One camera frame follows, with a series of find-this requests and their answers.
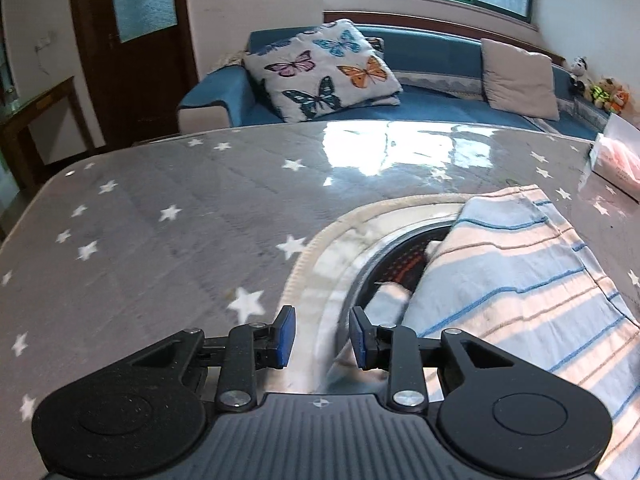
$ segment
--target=wooden door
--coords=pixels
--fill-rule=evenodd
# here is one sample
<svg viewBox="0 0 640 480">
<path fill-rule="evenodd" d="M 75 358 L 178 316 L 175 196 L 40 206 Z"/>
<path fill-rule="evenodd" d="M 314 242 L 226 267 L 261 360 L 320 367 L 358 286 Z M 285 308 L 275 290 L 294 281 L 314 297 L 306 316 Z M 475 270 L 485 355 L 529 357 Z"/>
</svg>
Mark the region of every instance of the wooden door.
<svg viewBox="0 0 640 480">
<path fill-rule="evenodd" d="M 82 68 L 109 149 L 178 132 L 197 83 L 185 0 L 70 0 Z"/>
</svg>

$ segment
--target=cloth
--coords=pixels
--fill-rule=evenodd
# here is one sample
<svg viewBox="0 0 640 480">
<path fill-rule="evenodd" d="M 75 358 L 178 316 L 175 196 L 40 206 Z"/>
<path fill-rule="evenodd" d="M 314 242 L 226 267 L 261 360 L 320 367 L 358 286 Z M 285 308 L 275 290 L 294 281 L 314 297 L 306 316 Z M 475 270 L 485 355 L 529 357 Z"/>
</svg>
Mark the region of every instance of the cloth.
<svg viewBox="0 0 640 480">
<path fill-rule="evenodd" d="M 492 108 L 559 120 L 551 58 L 499 41 L 481 40 L 484 92 Z"/>
<path fill-rule="evenodd" d="M 640 326 L 537 186 L 465 204 L 402 323 L 432 338 L 460 328 L 589 390 L 614 423 L 598 475 L 640 475 Z M 442 398 L 435 373 L 426 379 L 430 398 Z"/>
<path fill-rule="evenodd" d="M 279 40 L 244 58 L 287 123 L 308 121 L 402 91 L 396 76 L 350 20 Z M 397 98 L 385 104 L 398 104 Z"/>
</svg>

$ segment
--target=beige pillow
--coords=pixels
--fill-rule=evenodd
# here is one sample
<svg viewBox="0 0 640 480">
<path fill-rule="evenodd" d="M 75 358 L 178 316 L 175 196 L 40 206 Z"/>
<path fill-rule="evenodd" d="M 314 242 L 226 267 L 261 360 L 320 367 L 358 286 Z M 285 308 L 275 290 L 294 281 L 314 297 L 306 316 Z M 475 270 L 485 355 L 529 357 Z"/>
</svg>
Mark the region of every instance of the beige pillow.
<svg viewBox="0 0 640 480">
<path fill-rule="evenodd" d="M 482 39 L 482 81 L 491 108 L 557 121 L 551 58 Z"/>
</svg>

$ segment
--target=gray tablecloth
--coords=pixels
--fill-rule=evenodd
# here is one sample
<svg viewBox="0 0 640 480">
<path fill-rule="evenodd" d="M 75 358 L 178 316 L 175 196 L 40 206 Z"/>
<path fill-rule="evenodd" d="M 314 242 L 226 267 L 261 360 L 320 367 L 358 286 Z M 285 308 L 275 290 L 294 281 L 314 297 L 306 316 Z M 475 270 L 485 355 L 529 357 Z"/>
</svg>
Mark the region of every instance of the gray tablecloth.
<svg viewBox="0 0 640 480">
<path fill-rule="evenodd" d="M 595 175 L 580 182 L 589 148 L 347 121 L 220 130 L 72 165 L 0 250 L 0 478 L 44 473 L 30 416 L 48 393 L 186 326 L 215 336 L 273 319 L 298 251 L 367 203 L 538 184 L 638 316 L 638 205 Z"/>
</svg>

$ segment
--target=door frame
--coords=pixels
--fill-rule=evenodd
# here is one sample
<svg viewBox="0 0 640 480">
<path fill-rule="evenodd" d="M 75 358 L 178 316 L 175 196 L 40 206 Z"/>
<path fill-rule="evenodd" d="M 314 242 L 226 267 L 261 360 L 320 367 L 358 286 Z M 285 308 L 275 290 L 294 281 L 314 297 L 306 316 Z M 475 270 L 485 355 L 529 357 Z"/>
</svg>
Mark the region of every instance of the door frame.
<svg viewBox="0 0 640 480">
<path fill-rule="evenodd" d="M 198 84 L 198 71 L 193 53 L 193 40 L 191 38 L 191 26 L 189 22 L 189 10 L 187 0 L 175 1 L 175 15 L 178 21 L 178 32 L 180 36 L 180 50 L 183 53 L 182 60 L 190 88 Z M 80 62 L 84 71 L 89 97 L 94 105 L 95 115 L 98 124 L 102 129 L 102 136 L 107 149 L 110 144 L 116 143 L 117 139 L 110 139 L 109 129 L 103 125 L 108 123 L 109 111 L 105 107 L 105 100 L 101 98 L 102 88 L 98 84 L 97 76 L 90 69 L 92 59 L 91 53 L 97 49 L 97 37 L 94 34 L 94 17 L 91 14 L 90 0 L 69 0 L 71 7 L 71 17 L 73 19 L 76 43 L 80 54 Z"/>
</svg>

